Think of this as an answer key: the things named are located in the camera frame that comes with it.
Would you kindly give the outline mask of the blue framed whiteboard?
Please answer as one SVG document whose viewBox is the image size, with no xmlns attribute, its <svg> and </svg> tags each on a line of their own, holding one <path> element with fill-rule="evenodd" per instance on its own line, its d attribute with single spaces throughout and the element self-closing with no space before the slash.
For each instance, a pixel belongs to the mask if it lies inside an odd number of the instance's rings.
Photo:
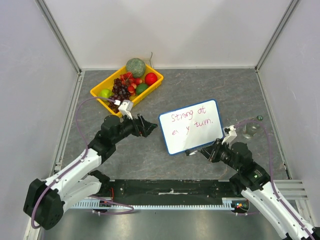
<svg viewBox="0 0 320 240">
<path fill-rule="evenodd" d="M 210 144 L 225 135 L 215 99 L 161 113 L 158 120 L 169 155 Z"/>
</svg>

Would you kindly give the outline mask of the purple grape bunch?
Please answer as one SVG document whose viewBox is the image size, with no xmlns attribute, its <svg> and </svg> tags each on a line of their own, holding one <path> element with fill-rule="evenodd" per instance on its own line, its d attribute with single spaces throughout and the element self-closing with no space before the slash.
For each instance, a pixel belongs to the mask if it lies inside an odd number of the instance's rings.
<svg viewBox="0 0 320 240">
<path fill-rule="evenodd" d="M 110 98 L 111 100 L 120 100 L 122 102 L 130 99 L 131 95 L 128 92 L 128 87 L 123 85 L 119 78 L 114 79 L 111 91 L 113 92 L 113 96 Z"/>
</svg>

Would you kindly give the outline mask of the glass soda bottle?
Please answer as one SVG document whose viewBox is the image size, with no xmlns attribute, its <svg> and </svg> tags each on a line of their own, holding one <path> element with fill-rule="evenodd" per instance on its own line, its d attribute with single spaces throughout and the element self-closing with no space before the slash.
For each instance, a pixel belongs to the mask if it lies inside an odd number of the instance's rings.
<svg viewBox="0 0 320 240">
<path fill-rule="evenodd" d="M 260 122 L 263 121 L 263 116 L 262 115 L 258 115 L 256 117 L 251 118 L 251 122 L 248 122 L 242 129 L 242 135 L 246 138 L 246 139 L 251 139 L 254 137 L 254 135 L 256 133 L 259 132 L 261 126 L 260 126 Z"/>
</svg>

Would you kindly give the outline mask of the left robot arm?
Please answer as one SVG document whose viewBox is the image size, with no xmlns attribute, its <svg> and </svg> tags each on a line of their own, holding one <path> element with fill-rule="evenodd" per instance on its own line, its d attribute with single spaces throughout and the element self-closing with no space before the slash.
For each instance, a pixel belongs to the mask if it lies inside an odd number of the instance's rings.
<svg viewBox="0 0 320 240">
<path fill-rule="evenodd" d="M 33 180 L 27 191 L 23 211 L 31 218 L 33 229 L 50 230 L 63 214 L 82 199 L 110 191 L 109 177 L 96 168 L 116 151 L 116 144 L 126 137 L 148 137 L 157 128 L 143 118 L 108 115 L 93 140 L 69 165 L 47 179 Z"/>
</svg>

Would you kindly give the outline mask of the dark green lime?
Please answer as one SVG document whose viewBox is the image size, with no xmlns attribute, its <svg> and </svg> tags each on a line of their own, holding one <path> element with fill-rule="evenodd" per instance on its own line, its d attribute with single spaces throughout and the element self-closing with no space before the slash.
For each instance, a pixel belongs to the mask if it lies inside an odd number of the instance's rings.
<svg viewBox="0 0 320 240">
<path fill-rule="evenodd" d="M 138 96 L 138 95 L 142 94 L 148 88 L 149 88 L 149 86 L 146 83 L 141 83 L 136 87 L 135 93 Z"/>
</svg>

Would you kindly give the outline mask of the yellow plastic tray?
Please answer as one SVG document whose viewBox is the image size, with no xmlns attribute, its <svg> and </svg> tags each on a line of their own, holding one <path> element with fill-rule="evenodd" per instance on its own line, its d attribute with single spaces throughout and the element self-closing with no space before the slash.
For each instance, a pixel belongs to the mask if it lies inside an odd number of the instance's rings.
<svg viewBox="0 0 320 240">
<path fill-rule="evenodd" d="M 112 101 L 130 100 L 134 105 L 162 84 L 164 76 L 138 58 L 130 59 L 90 90 L 93 97 L 113 115 L 121 116 L 119 106 Z"/>
</svg>

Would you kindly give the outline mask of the red fruit cluster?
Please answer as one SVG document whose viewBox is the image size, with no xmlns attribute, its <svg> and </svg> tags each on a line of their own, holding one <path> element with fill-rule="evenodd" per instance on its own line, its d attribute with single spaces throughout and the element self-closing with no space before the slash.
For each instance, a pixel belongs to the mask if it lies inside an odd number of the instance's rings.
<svg viewBox="0 0 320 240">
<path fill-rule="evenodd" d="M 121 80 L 121 83 L 125 86 L 127 86 L 127 91 L 130 93 L 131 96 L 135 96 L 136 89 L 138 85 L 143 83 L 143 80 L 141 78 L 135 78 L 131 72 L 126 72 L 124 74 L 121 74 L 119 76 L 119 79 Z"/>
</svg>

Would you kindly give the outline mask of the green melon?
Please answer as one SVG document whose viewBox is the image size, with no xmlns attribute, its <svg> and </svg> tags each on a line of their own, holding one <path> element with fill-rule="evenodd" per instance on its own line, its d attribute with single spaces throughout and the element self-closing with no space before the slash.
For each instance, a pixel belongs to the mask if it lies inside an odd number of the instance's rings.
<svg viewBox="0 0 320 240">
<path fill-rule="evenodd" d="M 146 64 L 140 58 L 131 58 L 126 63 L 126 71 L 131 72 L 134 78 L 141 78 L 146 72 Z"/>
</svg>

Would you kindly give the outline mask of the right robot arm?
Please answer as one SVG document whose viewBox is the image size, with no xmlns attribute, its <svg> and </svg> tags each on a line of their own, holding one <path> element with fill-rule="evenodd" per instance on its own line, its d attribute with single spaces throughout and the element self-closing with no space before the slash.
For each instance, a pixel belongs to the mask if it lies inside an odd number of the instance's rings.
<svg viewBox="0 0 320 240">
<path fill-rule="evenodd" d="M 283 240 L 318 240 L 320 229 L 308 223 L 284 198 L 267 171 L 257 164 L 247 144 L 232 145 L 217 139 L 200 149 L 211 163 L 223 162 L 236 170 L 229 191 L 243 196 L 269 221 Z"/>
</svg>

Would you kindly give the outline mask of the light green apple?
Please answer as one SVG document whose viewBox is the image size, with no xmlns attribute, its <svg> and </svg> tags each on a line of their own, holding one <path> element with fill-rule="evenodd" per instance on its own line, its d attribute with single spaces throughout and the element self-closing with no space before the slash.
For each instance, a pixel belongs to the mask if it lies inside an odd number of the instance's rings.
<svg viewBox="0 0 320 240">
<path fill-rule="evenodd" d="M 113 92 L 110 89 L 102 89 L 98 94 L 98 99 L 102 101 L 109 101 L 113 96 Z"/>
</svg>

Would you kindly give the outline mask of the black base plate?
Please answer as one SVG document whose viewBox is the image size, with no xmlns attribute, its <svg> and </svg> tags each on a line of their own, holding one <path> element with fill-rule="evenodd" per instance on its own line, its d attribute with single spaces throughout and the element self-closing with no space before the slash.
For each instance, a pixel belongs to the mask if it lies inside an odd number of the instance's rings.
<svg viewBox="0 0 320 240">
<path fill-rule="evenodd" d="M 243 198 L 228 180 L 215 179 L 115 179 L 96 195 L 136 206 L 220 205 L 223 198 Z"/>
</svg>

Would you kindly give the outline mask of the red apple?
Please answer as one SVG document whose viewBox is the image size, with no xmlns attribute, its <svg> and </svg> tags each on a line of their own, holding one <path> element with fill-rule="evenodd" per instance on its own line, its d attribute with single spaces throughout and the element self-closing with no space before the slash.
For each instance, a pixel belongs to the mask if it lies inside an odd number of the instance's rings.
<svg viewBox="0 0 320 240">
<path fill-rule="evenodd" d="M 158 80 L 158 77 L 155 73 L 149 72 L 145 75 L 144 82 L 148 86 L 153 85 Z"/>
</svg>

